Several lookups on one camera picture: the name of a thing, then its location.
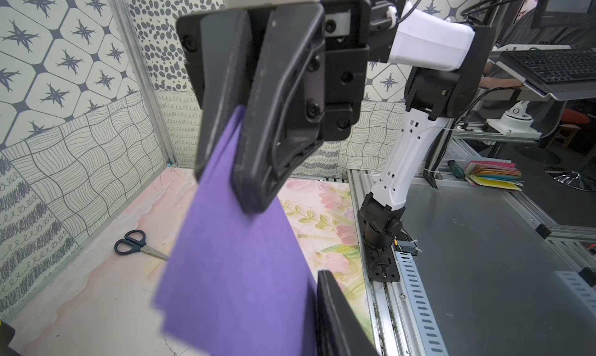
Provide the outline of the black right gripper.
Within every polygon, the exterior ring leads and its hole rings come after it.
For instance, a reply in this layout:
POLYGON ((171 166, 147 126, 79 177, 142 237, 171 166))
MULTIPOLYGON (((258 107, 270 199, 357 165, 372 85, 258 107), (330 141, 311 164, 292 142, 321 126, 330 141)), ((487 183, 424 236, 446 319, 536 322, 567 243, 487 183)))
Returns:
POLYGON ((349 135, 368 63, 388 58, 405 3, 319 0, 179 18, 186 70, 203 109, 196 179, 243 106, 231 181, 245 213, 265 212, 323 141, 349 135))

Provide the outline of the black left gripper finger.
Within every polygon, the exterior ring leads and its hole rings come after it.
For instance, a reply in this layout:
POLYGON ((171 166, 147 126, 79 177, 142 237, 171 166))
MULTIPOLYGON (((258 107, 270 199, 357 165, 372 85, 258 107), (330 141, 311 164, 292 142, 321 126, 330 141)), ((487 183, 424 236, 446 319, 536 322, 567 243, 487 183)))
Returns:
POLYGON ((326 356, 377 356, 334 275, 318 272, 317 350, 326 356))

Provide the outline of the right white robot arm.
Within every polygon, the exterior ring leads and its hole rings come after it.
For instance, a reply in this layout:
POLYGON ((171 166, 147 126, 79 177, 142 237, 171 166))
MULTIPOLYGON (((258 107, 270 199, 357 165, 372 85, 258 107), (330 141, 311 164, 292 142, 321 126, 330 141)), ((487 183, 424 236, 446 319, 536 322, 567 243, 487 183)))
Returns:
POLYGON ((245 213, 263 213, 324 142, 349 136, 370 62, 411 67, 400 138, 358 214, 367 274, 398 282, 394 248, 411 182, 440 132, 472 107, 494 30, 439 19, 410 0, 224 2, 180 17, 175 29, 203 109, 197 178, 234 111, 246 109, 229 175, 245 213))

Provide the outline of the stack of coloured papers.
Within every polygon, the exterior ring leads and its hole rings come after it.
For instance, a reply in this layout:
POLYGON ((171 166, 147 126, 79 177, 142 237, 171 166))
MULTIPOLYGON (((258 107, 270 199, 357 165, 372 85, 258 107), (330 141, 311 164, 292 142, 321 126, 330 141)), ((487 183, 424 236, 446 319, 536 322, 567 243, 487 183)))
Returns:
POLYGON ((524 187, 522 173, 512 162, 472 160, 464 174, 471 185, 515 192, 524 187))

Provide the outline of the black keyboard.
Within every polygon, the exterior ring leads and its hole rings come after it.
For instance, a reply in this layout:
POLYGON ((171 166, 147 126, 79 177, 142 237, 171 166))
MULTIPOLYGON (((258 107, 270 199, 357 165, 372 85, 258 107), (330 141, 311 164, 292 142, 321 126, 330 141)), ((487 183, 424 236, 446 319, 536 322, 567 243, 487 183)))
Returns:
POLYGON ((527 81, 554 86, 595 82, 595 50, 506 51, 499 61, 527 81))

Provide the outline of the black computer monitor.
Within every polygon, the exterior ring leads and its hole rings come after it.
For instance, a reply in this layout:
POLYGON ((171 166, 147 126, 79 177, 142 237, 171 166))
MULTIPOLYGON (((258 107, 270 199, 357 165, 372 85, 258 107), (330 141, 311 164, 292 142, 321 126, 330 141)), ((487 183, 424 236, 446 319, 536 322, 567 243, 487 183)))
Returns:
POLYGON ((579 26, 595 19, 595 0, 538 0, 533 29, 579 26))

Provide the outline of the yellow and black toolbox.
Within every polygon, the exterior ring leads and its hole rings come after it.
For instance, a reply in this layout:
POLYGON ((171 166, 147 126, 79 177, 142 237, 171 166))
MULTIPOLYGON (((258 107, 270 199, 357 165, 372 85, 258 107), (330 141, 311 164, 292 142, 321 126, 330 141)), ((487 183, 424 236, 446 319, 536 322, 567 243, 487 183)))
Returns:
POLYGON ((14 339, 16 331, 6 322, 1 322, 0 326, 0 355, 1 356, 20 356, 10 347, 12 339, 14 339))

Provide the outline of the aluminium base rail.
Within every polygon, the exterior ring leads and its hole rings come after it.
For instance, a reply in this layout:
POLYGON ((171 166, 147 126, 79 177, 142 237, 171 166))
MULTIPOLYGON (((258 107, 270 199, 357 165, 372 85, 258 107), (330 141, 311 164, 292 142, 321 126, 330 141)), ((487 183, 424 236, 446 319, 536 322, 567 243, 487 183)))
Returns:
POLYGON ((591 228, 558 224, 522 193, 414 180, 403 217, 418 255, 397 282, 366 280, 383 355, 593 355, 591 228))

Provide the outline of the black handled scissors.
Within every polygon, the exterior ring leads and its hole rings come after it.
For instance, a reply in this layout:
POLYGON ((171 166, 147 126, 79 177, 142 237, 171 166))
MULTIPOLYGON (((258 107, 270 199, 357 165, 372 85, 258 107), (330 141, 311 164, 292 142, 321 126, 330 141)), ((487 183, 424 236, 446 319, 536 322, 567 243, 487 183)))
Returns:
POLYGON ((131 230, 124 234, 113 246, 117 255, 127 256, 135 253, 145 253, 154 258, 167 261, 169 256, 149 246, 146 241, 146 233, 143 230, 131 230))

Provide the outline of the green handled screwdriver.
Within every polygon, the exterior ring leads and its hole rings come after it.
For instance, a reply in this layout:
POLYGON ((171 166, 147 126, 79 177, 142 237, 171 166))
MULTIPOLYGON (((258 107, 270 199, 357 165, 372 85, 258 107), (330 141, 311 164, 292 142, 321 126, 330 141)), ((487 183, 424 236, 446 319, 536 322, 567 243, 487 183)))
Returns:
POLYGON ((459 166, 458 163, 456 163, 454 160, 448 160, 447 165, 455 178, 460 180, 466 178, 464 169, 462 169, 461 166, 459 166))

